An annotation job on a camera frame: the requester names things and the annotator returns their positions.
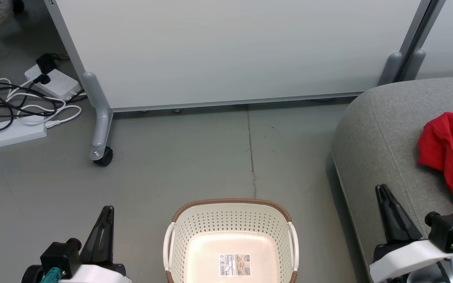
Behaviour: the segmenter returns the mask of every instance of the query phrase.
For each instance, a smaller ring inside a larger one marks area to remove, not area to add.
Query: perforated basket wall
[[[211,199],[191,202],[174,216],[175,236],[168,277],[184,283],[185,258],[189,241],[198,233],[247,231],[264,233],[277,246],[280,283],[296,281],[293,272],[293,243],[289,233],[289,213],[271,201],[256,199]]]

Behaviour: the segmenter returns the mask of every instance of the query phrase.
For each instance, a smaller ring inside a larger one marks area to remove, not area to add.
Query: gray fabric upholstery
[[[453,213],[443,175],[417,165],[424,125],[444,112],[453,112],[453,78],[372,88],[350,104],[339,123],[332,153],[365,263],[385,243],[376,184],[388,184],[425,237],[427,213]]]

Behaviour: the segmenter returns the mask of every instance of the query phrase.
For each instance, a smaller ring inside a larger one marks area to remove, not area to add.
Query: barcode label
[[[225,258],[219,259],[219,276],[225,276]]]
[[[220,254],[219,276],[250,276],[251,261],[249,254]]]

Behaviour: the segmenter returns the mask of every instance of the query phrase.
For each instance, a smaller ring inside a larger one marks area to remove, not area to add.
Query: power adapter
[[[43,116],[29,116],[22,118],[26,122],[40,122],[45,120]],[[9,121],[1,122],[0,129],[8,125]],[[46,136],[45,123],[37,125],[26,125],[20,120],[15,119],[10,127],[0,131],[0,147],[13,145],[15,143],[23,143],[36,138],[44,138]]]
[[[27,70],[25,75],[27,79],[36,79],[41,73],[39,66],[36,64]],[[51,70],[47,75],[50,77],[48,84],[36,83],[35,86],[38,86],[38,88],[41,88],[58,99],[68,100],[81,90],[76,79],[69,77],[57,69]]]

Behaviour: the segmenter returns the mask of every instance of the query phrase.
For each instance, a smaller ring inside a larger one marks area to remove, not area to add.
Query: floor crack
[[[251,142],[251,123],[249,120],[249,105],[246,105],[246,113],[248,115],[248,134],[249,134],[249,152],[251,157],[251,174],[253,175],[253,198],[256,198],[256,174],[255,174],[255,165],[253,161],[253,143]]]

